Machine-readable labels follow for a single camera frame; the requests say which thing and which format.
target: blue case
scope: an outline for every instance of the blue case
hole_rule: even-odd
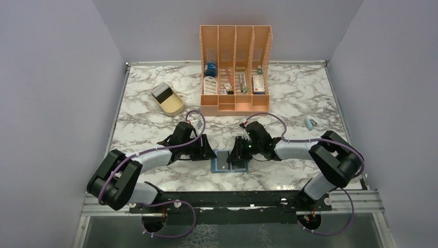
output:
[[[217,155],[218,151],[228,151],[230,150],[214,150],[214,153]],[[233,164],[230,163],[230,169],[219,169],[217,168],[217,159],[211,159],[211,172],[212,173],[237,173],[237,172],[248,172],[248,161],[245,162],[245,167],[240,169],[234,169]]]

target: marble table top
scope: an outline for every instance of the marble table top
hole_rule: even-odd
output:
[[[278,115],[288,126],[286,138],[309,138],[333,130],[344,139],[340,114],[322,65],[270,64],[270,113]],[[165,82],[184,100],[184,111],[168,117],[154,102],[150,91]],[[153,147],[173,133],[187,111],[199,109],[201,66],[134,66],[131,67],[118,115],[111,149],[135,152]],[[318,122],[313,130],[305,127],[311,115]],[[234,137],[241,134],[244,117],[206,117],[207,134],[212,149],[231,150]],[[280,136],[283,127],[272,117],[255,117],[272,137]],[[210,161],[177,161],[140,175],[138,181],[149,181],[165,191],[240,191],[299,190],[319,173],[313,161],[290,159],[258,162],[251,160],[248,173],[210,172]],[[354,179],[347,189],[361,189]]]

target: light blue object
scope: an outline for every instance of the light blue object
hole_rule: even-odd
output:
[[[228,151],[230,153],[230,150],[214,150],[214,153],[217,155],[218,151]],[[212,173],[238,173],[238,172],[248,172],[248,161],[245,162],[244,168],[234,169],[233,164],[229,164],[230,169],[220,169],[217,168],[217,159],[211,159],[211,172]]]
[[[307,129],[312,130],[314,128],[314,124],[309,118],[304,120],[304,124],[306,124]]]

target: gray panel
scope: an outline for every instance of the gray panel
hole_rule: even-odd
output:
[[[200,60],[200,25],[272,25],[272,60],[330,59],[362,0],[93,0],[125,60]]]
[[[339,230],[349,217],[349,214],[324,215],[318,230]],[[187,226],[166,226],[160,233],[176,235],[185,230]],[[92,217],[84,247],[381,247],[372,214],[356,214],[348,231],[328,237],[307,233],[299,225],[282,224],[198,225],[180,239],[151,238],[142,231],[139,217]]]
[[[0,1],[0,247],[71,247],[125,68],[90,0]]]
[[[365,0],[328,64],[397,247],[436,247],[438,1]]]

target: gray floor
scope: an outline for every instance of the gray floor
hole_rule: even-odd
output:
[[[349,214],[327,214],[318,231],[341,229]],[[175,235],[187,226],[167,226],[160,233]],[[329,237],[309,234],[299,225],[198,225],[188,236],[163,239],[142,234],[140,217],[93,217],[85,246],[90,247],[382,247],[372,214],[356,214],[346,232]]]

